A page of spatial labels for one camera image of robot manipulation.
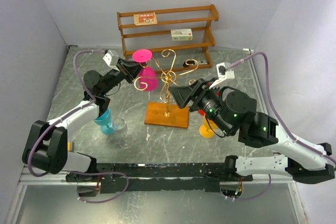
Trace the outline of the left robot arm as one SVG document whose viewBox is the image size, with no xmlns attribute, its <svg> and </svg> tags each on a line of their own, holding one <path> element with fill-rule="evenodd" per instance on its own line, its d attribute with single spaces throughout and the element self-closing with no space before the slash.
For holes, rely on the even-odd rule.
<svg viewBox="0 0 336 224">
<path fill-rule="evenodd" d="M 85 91 L 83 100 L 75 108 L 48 122 L 33 123 L 22 155 L 29 170 L 35 167 L 51 174 L 75 170 L 87 182 L 97 178 L 95 159 L 70 153 L 67 145 L 73 134 L 90 121 L 99 125 L 103 134 L 113 133 L 107 94 L 123 80 L 132 84 L 143 69 L 138 62 L 121 58 L 117 58 L 113 66 L 104 75 L 90 70 L 79 79 Z"/>
</svg>

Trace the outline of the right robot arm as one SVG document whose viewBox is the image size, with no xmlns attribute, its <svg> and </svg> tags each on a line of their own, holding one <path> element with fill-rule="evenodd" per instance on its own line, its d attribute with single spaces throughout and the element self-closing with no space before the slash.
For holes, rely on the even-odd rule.
<svg viewBox="0 0 336 224">
<path fill-rule="evenodd" d="M 227 89 L 230 93 L 223 96 Z M 329 164 L 330 144 L 312 144 L 290 136 L 276 119 L 258 112 L 257 101 L 246 93 L 228 86 L 212 90 L 203 79 L 189 86 L 170 87 L 169 93 L 180 109 L 191 102 L 190 112 L 202 110 L 205 119 L 221 131 L 219 137 L 237 135 L 246 146 L 276 153 L 269 157 L 227 156 L 223 167 L 227 180 L 278 174 L 302 184 L 318 184 L 335 178 L 335 168 Z"/>
</svg>

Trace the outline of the pink wine glass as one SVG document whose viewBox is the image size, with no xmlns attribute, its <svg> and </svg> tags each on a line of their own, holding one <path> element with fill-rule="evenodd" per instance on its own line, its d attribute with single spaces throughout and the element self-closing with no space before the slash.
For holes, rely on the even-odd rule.
<svg viewBox="0 0 336 224">
<path fill-rule="evenodd" d="M 148 63 L 152 59 L 152 52 L 148 49 L 136 50 L 132 59 L 140 63 L 142 70 L 134 82 L 134 86 L 140 91 L 153 91 L 158 86 L 157 76 L 153 68 Z"/>
</svg>

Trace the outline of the red wine glass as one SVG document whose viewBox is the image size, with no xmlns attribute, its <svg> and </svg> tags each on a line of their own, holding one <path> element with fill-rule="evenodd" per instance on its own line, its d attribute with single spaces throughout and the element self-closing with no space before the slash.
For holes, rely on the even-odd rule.
<svg viewBox="0 0 336 224">
<path fill-rule="evenodd" d="M 198 110 L 198 113 L 201 115 L 201 116 L 204 116 L 205 115 L 205 112 L 203 110 Z"/>
</svg>

